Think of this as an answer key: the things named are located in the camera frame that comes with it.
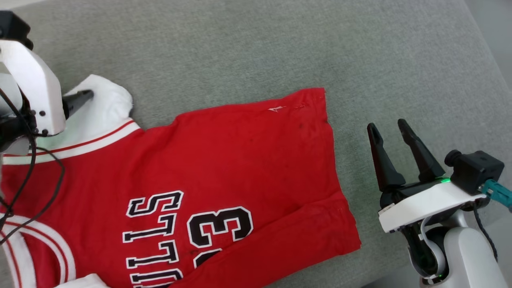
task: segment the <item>white collar trim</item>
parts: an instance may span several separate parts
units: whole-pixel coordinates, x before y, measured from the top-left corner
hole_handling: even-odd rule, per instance
[[[130,135],[132,132],[139,130],[140,127],[135,123],[131,118],[128,118],[121,126],[108,131],[104,135],[97,137],[95,139],[91,139],[89,141],[84,141],[81,144],[64,147],[60,149],[52,150],[52,153],[59,159],[69,158],[73,156],[82,155],[88,152],[92,152],[94,150],[101,149],[106,147],[124,137]],[[4,165],[26,165],[30,164],[31,155],[29,156],[14,156],[14,155],[4,155],[3,164]],[[54,161],[53,157],[46,152],[37,153],[35,162],[36,163],[44,163]]]

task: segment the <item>red stripe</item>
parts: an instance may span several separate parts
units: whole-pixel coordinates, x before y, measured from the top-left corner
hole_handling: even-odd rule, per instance
[[[12,223],[12,222],[6,222],[6,224],[8,225],[13,225],[13,226],[19,226],[18,223]],[[73,280],[73,279],[68,279],[69,275],[68,275],[68,260],[66,259],[66,255],[64,254],[64,251],[62,250],[62,248],[60,247],[60,245],[55,242],[55,240],[53,240],[52,237],[48,236],[47,234],[45,234],[44,232],[41,232],[33,227],[30,227],[30,226],[25,226],[23,227],[24,229],[29,229],[29,230],[32,230],[40,235],[43,235],[45,236],[48,240],[50,240],[56,247],[57,249],[59,250],[60,254],[62,255],[62,258],[64,259],[64,282],[67,282],[67,281],[70,281],[70,280]]]
[[[77,148],[77,147],[81,147],[81,146],[84,146],[84,145],[87,145],[87,144],[91,144],[93,142],[96,142],[96,141],[99,141],[99,140],[102,140],[104,138],[107,138],[117,132],[119,132],[121,129],[123,129],[124,127],[130,125],[131,123],[133,123],[135,121],[133,120],[130,120],[128,121],[127,123],[123,124],[121,127],[117,128],[116,130],[110,132],[109,134],[107,135],[104,135],[104,136],[101,136],[100,138],[96,138],[94,140],[91,140],[91,141],[87,141],[87,142],[84,142],[84,143],[80,143],[80,144],[77,144],[77,145],[73,145],[73,146],[69,146],[69,147],[64,147],[64,148],[60,148],[60,149],[55,149],[55,150],[51,150],[52,153],[56,153],[56,152],[61,152],[61,151],[65,151],[65,150],[69,150],[69,149],[73,149],[73,148]],[[36,153],[36,156],[39,156],[39,155],[44,155],[46,154],[46,152],[37,152]],[[27,156],[18,156],[18,155],[10,155],[10,154],[5,154],[4,157],[27,157]]]
[[[0,235],[2,236],[2,238],[5,238],[4,232],[0,232]],[[16,261],[16,257],[14,256],[14,251],[12,249],[11,242],[9,240],[7,240],[7,248],[9,248],[9,252],[11,253],[11,259],[12,259],[12,262],[14,263],[14,269],[15,269],[14,272],[16,272],[16,277],[18,278],[19,288],[23,288],[22,277],[21,277],[21,274],[19,273],[18,262]]]

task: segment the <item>white trim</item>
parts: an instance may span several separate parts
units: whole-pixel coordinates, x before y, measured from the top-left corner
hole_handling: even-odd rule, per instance
[[[53,253],[57,257],[57,261],[59,262],[59,270],[60,270],[59,284],[67,282],[66,281],[66,263],[64,262],[64,257],[62,256],[62,253],[59,251],[58,247],[50,239],[37,233],[34,230],[27,229],[27,228],[21,228],[19,231],[37,238],[38,240],[40,240],[44,244],[46,244],[53,251]]]
[[[28,220],[29,219],[27,217],[13,216],[10,217],[7,220],[7,222],[19,225],[25,223]],[[62,236],[51,227],[37,221],[29,223],[27,227],[33,228],[34,230],[28,228],[21,228],[19,231],[41,240],[43,243],[48,245],[48,247],[52,249],[52,251],[55,253],[55,256],[57,257],[57,260],[60,265],[60,283],[75,280],[75,259],[73,257],[73,253],[71,252],[71,248],[66,243],[64,238],[62,238]]]
[[[108,288],[97,274],[89,274],[70,282],[66,282],[56,288]]]
[[[4,225],[2,232],[7,235],[14,228],[15,226],[6,224]],[[11,247],[14,255],[11,255],[7,245]],[[14,286],[16,288],[36,288],[34,261],[32,260],[27,243],[23,239],[21,233],[14,233],[3,246],[7,256],[7,262],[9,263],[9,268],[11,269]],[[18,271],[20,273],[19,278],[22,281],[21,283],[18,282],[18,275],[16,274],[16,265],[14,264],[14,260],[16,260],[16,264],[18,266]]]
[[[127,122],[132,121],[131,119],[128,119],[125,121],[122,125],[118,126],[116,129],[113,129],[109,133],[105,133],[105,135],[108,135],[112,133],[113,131],[116,131],[119,129],[119,127],[123,126]],[[125,127],[123,127],[121,130],[117,131],[116,133],[109,135],[108,137],[105,137],[103,139],[100,139],[98,141],[79,146],[76,148],[71,148],[68,150],[63,150],[59,152],[55,152],[54,155],[59,159],[69,158],[77,155],[82,155],[88,152],[92,152],[98,149],[101,149],[103,147],[106,147],[120,139],[123,139],[124,137],[130,135],[132,132],[139,130],[140,127],[137,125],[137,123],[133,122]],[[26,165],[30,163],[31,156],[4,156],[4,165]],[[38,155],[35,159],[36,163],[44,163],[44,162],[50,162],[54,161],[53,157],[49,154],[43,154]]]
[[[9,265],[9,270],[11,271],[11,278],[12,278],[12,282],[14,283],[14,288],[20,288],[19,281],[18,281],[18,274],[16,274],[16,265],[14,265],[14,259],[11,255],[11,251],[9,250],[9,247],[7,246],[8,244],[10,244],[9,241],[4,243],[2,245],[2,247],[4,248],[5,256],[7,258],[7,264]]]

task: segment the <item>teal connector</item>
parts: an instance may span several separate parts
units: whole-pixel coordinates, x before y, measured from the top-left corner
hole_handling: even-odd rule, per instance
[[[482,193],[487,195],[490,199],[505,205],[512,213],[512,191],[501,186],[498,182],[489,179],[485,182]]]

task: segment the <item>white sleeve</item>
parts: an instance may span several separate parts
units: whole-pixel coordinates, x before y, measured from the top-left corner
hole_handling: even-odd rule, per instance
[[[61,284],[56,288],[109,288],[96,274]]]

